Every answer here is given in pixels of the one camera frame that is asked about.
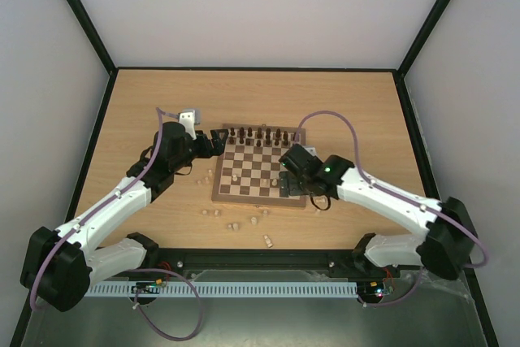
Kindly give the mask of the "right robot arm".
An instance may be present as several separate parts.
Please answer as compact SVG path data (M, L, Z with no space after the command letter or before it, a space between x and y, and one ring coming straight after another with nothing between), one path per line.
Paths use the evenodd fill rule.
M363 206L406 229L405 235L369 236L354 255L363 275L390 265L422 266L434 275L455 280L468 266L477 232L464 203L421 197L360 172L337 155L321 161L306 150L286 153L281 165L303 193Z

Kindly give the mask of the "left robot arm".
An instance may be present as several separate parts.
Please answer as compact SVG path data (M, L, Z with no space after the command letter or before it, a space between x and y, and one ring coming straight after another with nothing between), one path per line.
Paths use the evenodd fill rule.
M114 245L102 242L164 193L193 160L222 155L227 138L226 129L206 135L187 122L166 122L152 146L102 200L54 230L37 229L29 239L20 277L32 309L37 310L41 298L57 310L70 310L91 286L121 272L155 266L158 244L147 236L134 232Z

